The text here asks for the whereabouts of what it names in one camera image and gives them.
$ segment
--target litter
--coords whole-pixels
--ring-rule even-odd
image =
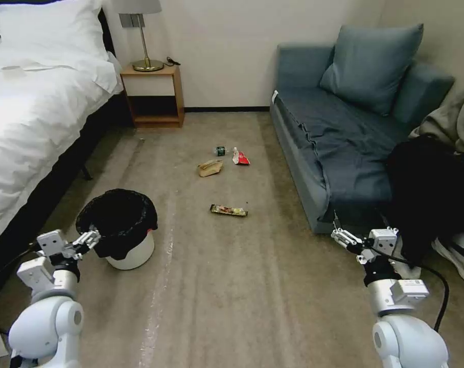
[[[232,161],[236,165],[250,165],[251,162],[249,159],[244,156],[244,152],[238,151],[237,147],[234,147],[234,156],[232,157]]]
[[[201,177],[210,176],[213,174],[218,174],[222,170],[223,161],[222,160],[210,160],[204,164],[198,165],[198,174]]]
[[[230,150],[225,146],[218,146],[213,149],[213,154],[215,156],[225,156]]]
[[[247,213],[248,213],[248,211],[245,211],[244,209],[225,207],[225,206],[220,206],[217,204],[212,204],[210,206],[210,211],[214,213],[223,214],[223,215],[233,215],[233,216],[247,216]]]

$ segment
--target sofa armrest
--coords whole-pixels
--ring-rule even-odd
[[[401,83],[392,116],[415,128],[426,115],[439,108],[454,80],[431,65],[415,62]]]
[[[314,88],[333,61],[334,48],[285,43],[278,46],[275,88]]]

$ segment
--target black garbage bag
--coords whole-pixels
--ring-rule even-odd
[[[157,212],[146,195],[112,189],[90,201],[77,216],[79,234],[94,228],[101,234],[94,247],[98,256],[120,261],[145,239],[149,230],[157,229]]]

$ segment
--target wall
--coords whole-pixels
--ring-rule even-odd
[[[417,22],[425,24],[417,58],[456,77],[451,96],[464,87],[464,0],[387,0],[381,26]]]
[[[333,43],[342,24],[375,26],[384,0],[160,0],[145,15],[149,54],[182,63],[186,107],[267,106],[280,42]],[[122,64],[142,59],[138,29],[105,10]]]

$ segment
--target bed leg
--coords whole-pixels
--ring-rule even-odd
[[[82,165],[82,175],[84,175],[84,179],[87,181],[92,180],[92,176],[89,174],[89,170],[85,165]]]

